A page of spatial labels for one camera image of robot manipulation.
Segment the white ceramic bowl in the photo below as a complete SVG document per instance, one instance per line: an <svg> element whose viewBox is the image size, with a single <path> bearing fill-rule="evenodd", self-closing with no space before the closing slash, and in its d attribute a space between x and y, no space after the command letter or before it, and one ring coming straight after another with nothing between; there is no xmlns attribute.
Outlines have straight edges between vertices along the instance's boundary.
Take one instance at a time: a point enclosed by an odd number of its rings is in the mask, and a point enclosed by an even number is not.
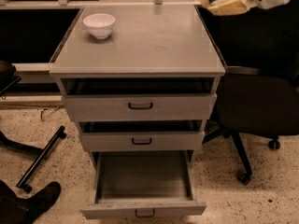
<svg viewBox="0 0 299 224"><path fill-rule="evenodd" d="M105 39L112 34L115 21L110 14L96 13L85 17L83 25L93 37Z"/></svg>

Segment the grey top drawer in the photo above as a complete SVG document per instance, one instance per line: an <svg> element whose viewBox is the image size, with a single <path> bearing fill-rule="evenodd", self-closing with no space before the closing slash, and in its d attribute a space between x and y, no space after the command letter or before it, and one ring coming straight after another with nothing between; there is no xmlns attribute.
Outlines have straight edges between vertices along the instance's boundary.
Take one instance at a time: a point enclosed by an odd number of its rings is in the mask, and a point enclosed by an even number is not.
<svg viewBox="0 0 299 224"><path fill-rule="evenodd" d="M216 101L191 78L64 78L64 105L75 121L208 119Z"/></svg>

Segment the grey drawer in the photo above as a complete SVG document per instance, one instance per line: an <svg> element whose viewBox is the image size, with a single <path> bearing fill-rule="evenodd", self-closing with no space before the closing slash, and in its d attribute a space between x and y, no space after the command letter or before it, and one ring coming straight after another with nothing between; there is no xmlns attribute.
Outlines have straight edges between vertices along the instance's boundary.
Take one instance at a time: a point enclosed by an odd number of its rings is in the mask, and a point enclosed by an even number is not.
<svg viewBox="0 0 299 224"><path fill-rule="evenodd" d="M107 152L97 156L87 219L200 216L185 151Z"/></svg>
<svg viewBox="0 0 299 224"><path fill-rule="evenodd" d="M205 133L198 120L80 122L79 139L89 151L196 150Z"/></svg>
<svg viewBox="0 0 299 224"><path fill-rule="evenodd" d="M75 121L208 119L216 101L191 78L64 78L64 105Z"/></svg>

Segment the black office chair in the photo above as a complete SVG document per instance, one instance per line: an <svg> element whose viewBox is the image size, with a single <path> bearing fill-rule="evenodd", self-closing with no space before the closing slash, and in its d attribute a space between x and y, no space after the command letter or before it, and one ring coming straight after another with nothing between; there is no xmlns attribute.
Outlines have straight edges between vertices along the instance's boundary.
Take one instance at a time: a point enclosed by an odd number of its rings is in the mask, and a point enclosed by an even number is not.
<svg viewBox="0 0 299 224"><path fill-rule="evenodd" d="M233 138L245 168L238 179L248 184L242 133L267 137L272 149L280 148L280 136L299 134L299 0L242 15L198 13L226 65L214 108L219 129L205 140Z"/></svg>

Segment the grey bottom drawer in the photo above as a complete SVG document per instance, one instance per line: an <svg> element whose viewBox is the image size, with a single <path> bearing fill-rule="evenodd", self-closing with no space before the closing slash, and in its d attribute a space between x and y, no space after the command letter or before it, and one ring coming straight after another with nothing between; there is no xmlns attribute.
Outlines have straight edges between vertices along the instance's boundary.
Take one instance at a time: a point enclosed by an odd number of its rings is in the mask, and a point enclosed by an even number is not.
<svg viewBox="0 0 299 224"><path fill-rule="evenodd" d="M87 219L200 216L185 151L107 152L97 156Z"/></svg>

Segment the dark shoe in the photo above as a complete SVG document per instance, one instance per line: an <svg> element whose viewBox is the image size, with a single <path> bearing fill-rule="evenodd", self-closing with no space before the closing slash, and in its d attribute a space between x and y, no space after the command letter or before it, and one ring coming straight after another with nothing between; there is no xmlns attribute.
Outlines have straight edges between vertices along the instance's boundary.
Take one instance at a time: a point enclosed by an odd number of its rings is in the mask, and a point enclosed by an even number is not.
<svg viewBox="0 0 299 224"><path fill-rule="evenodd" d="M23 199L0 181L0 224L33 224L55 205L60 193L61 185L53 181L32 197Z"/></svg>

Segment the black chair seat edge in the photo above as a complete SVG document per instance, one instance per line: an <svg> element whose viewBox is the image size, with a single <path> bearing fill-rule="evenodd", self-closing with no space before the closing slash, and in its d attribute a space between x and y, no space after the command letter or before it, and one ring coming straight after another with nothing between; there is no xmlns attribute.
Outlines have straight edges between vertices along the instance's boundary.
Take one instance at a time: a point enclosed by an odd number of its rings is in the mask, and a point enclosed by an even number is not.
<svg viewBox="0 0 299 224"><path fill-rule="evenodd" d="M3 97L8 89L21 81L21 77L16 76L16 67L6 61L0 61L0 97Z"/></svg>

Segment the black chair base leg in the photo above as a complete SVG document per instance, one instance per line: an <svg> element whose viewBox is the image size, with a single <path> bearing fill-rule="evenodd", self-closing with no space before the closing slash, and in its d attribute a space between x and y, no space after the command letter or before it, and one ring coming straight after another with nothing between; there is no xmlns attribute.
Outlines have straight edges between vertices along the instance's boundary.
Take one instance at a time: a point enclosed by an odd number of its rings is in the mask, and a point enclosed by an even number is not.
<svg viewBox="0 0 299 224"><path fill-rule="evenodd" d="M21 177L20 181L17 183L16 187L18 189L24 190L26 193L30 193L32 191L32 187L28 184L28 180L32 177L35 170L39 166L39 164L45 160L50 151L54 148L55 144L59 139L65 139L66 133L64 132L65 126L60 126L53 137L49 140L49 142L43 147L31 147L25 145L23 143L19 143L13 140L8 139L2 132L0 132L0 144L3 147L12 148L14 150L18 150L24 152L29 155L33 155L35 160Z"/></svg>

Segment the grey middle drawer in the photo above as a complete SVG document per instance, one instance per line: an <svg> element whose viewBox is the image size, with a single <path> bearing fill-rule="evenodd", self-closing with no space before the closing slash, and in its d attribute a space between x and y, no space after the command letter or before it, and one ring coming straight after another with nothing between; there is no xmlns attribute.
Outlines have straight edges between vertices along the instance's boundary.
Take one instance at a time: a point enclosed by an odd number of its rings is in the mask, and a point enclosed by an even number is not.
<svg viewBox="0 0 299 224"><path fill-rule="evenodd" d="M79 139L89 151L196 150L205 133L198 120L80 122Z"/></svg>

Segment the grey drawer cabinet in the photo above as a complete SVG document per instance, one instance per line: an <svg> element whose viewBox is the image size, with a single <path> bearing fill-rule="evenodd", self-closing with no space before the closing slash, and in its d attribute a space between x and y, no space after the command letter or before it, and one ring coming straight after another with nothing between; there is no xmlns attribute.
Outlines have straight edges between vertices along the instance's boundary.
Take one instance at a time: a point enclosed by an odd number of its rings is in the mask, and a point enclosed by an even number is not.
<svg viewBox="0 0 299 224"><path fill-rule="evenodd" d="M96 13L116 20L108 38L93 37L83 25ZM195 6L166 5L84 8L50 73L64 102L64 78L196 77L216 95L225 70ZM107 152L141 152L85 151L93 159Z"/></svg>

